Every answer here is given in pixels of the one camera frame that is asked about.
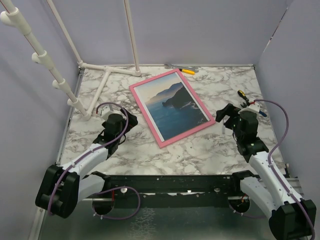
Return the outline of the pink picture frame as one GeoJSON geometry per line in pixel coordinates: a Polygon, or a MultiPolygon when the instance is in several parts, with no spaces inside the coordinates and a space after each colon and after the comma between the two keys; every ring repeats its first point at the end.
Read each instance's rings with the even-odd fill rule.
{"type": "Polygon", "coordinates": [[[216,122],[179,69],[132,84],[129,89],[161,149],[216,122]]]}

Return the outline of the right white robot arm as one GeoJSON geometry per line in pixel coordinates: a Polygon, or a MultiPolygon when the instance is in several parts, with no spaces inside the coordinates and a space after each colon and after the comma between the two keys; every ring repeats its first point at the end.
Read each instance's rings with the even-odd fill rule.
{"type": "Polygon", "coordinates": [[[316,237],[315,218],[317,207],[312,200],[305,200],[284,177],[269,150],[258,137],[259,100],[240,109],[227,104],[216,112],[216,122],[228,116],[224,123],[232,130],[237,149],[247,163],[257,172],[235,172],[229,189],[236,195],[246,194],[268,219],[270,231],[277,240],[316,237]]]}

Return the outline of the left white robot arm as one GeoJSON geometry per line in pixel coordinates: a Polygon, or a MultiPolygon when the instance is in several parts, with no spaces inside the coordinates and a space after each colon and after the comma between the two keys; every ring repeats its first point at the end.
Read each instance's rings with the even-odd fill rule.
{"type": "Polygon", "coordinates": [[[102,123],[102,132],[84,153],[68,164],[47,168],[35,205],[65,219],[87,197],[106,197],[111,190],[111,178],[93,169],[118,150],[121,139],[137,124],[138,118],[126,109],[111,113],[102,123]]]}

